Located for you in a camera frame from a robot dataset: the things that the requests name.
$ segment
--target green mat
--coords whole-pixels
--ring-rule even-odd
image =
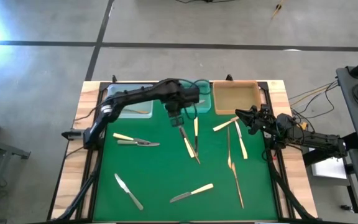
[[[270,174],[261,158],[262,133],[248,135],[239,123],[248,159],[242,158],[236,127],[229,126],[231,159],[236,164],[244,209],[241,208],[236,182],[227,164],[227,128],[213,127],[233,115],[216,115],[214,105],[199,114],[199,158],[191,159],[178,128],[170,126],[167,112],[154,102],[150,119],[119,119],[109,124],[93,220],[96,222],[162,221],[250,221],[276,220]],[[194,144],[193,120],[185,119],[185,130]],[[113,133],[159,142],[157,147],[122,146]],[[140,211],[118,185],[114,173],[144,206]],[[170,199],[212,183],[213,189],[174,203]]]

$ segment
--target wooden board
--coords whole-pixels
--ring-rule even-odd
[[[290,104],[288,101],[287,93],[285,91],[285,85],[283,80],[261,80],[260,82],[267,82],[270,92],[270,100],[272,102],[274,115],[277,116],[280,113],[286,113],[291,115]],[[99,85],[101,82],[89,81],[84,82],[80,100],[78,102],[78,109],[75,118],[80,118],[86,116],[92,108],[96,106]],[[262,102],[265,102],[265,97],[261,96]],[[92,125],[93,114],[89,118],[82,119],[80,121],[75,121],[73,128],[75,129],[85,129]],[[68,144],[67,153],[78,149],[82,146],[82,140],[71,141]],[[311,189],[309,185],[308,176],[306,173],[306,168],[303,163],[302,153],[297,149],[287,147],[283,152],[283,158],[285,163],[285,168],[287,172],[288,182],[290,185],[291,191],[295,194],[299,202],[306,208],[306,210],[317,217],[316,207],[314,205],[313,196],[311,194]],[[55,197],[53,211],[51,218],[59,217],[71,204],[78,191],[80,190],[81,180],[84,171],[84,165],[86,160],[86,150],[80,150],[70,157],[65,159],[63,164],[62,175],[60,180],[58,180],[58,191]],[[83,217],[87,216],[87,211],[89,207],[90,191],[87,192],[85,198],[85,204],[83,207]],[[283,207],[284,217],[287,217],[287,210],[285,205],[285,197],[282,192],[280,192],[280,200]]]

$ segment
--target wooden table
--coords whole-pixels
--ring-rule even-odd
[[[261,80],[268,83],[270,92],[270,101],[272,102],[272,108],[274,115],[277,116],[280,113],[286,113],[291,115],[290,104],[288,102],[287,93],[285,91],[285,85],[282,80]],[[136,83],[155,82],[155,81],[136,81]],[[84,82],[80,100],[78,102],[78,108],[75,118],[86,116],[92,108],[96,106],[98,99],[99,86],[102,82]],[[262,102],[265,102],[265,96],[261,96]],[[93,123],[94,114],[88,118],[80,121],[75,121],[73,124],[74,129],[86,129]],[[82,140],[70,141],[68,144],[67,153],[78,149],[83,145]],[[287,172],[288,183],[291,191],[297,197],[299,202],[306,208],[306,210],[314,217],[317,217],[316,207],[314,205],[313,196],[311,193],[308,176],[306,174],[305,165],[303,163],[302,153],[294,148],[287,147],[283,152],[283,158],[285,163],[285,169]],[[81,180],[83,178],[85,160],[87,150],[81,149],[78,152],[72,154],[70,157],[64,160],[62,173],[57,182],[57,192],[54,200],[52,201],[50,218],[59,217],[71,204],[75,196],[81,187]],[[97,152],[93,153],[93,162],[91,169],[93,168],[94,159]],[[90,192],[91,188],[86,194],[85,203],[83,207],[82,217],[87,216],[89,204],[90,204]],[[280,190],[280,201],[283,208],[283,216],[288,217],[286,209],[285,197]]]

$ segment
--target concrete floor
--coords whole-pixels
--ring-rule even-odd
[[[95,42],[108,1],[0,0],[0,40]],[[358,47],[358,1],[238,0],[219,4],[174,0],[116,0],[105,42],[257,44]],[[0,140],[32,151],[13,159],[0,218],[8,223],[47,217],[93,47],[0,46]],[[167,77],[284,80],[288,96],[331,82],[335,69],[358,64],[358,52],[102,48],[92,80]],[[346,135],[352,123],[340,89],[335,110],[313,119],[317,131]],[[316,100],[306,115],[329,109]],[[358,223],[346,188],[310,177],[318,215]]]

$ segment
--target robotic arm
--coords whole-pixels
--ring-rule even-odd
[[[93,147],[99,139],[99,135],[108,123],[118,119],[122,109],[127,105],[141,103],[150,100],[160,100],[165,103],[165,109],[171,119],[172,126],[183,124],[181,109],[198,103],[200,89],[195,86],[184,88],[179,80],[168,78],[159,81],[151,87],[142,87],[138,90],[117,92],[108,96],[100,105],[99,116],[96,118],[93,126],[87,128],[83,134],[84,148]]]
[[[305,166],[330,157],[347,156],[346,146],[339,136],[305,131],[287,114],[279,114],[276,119],[267,105],[262,105],[260,111],[256,106],[247,111],[236,110],[236,115],[250,127],[249,134],[255,134],[258,130],[269,133],[271,149],[284,149],[288,144],[315,148],[303,155]]]

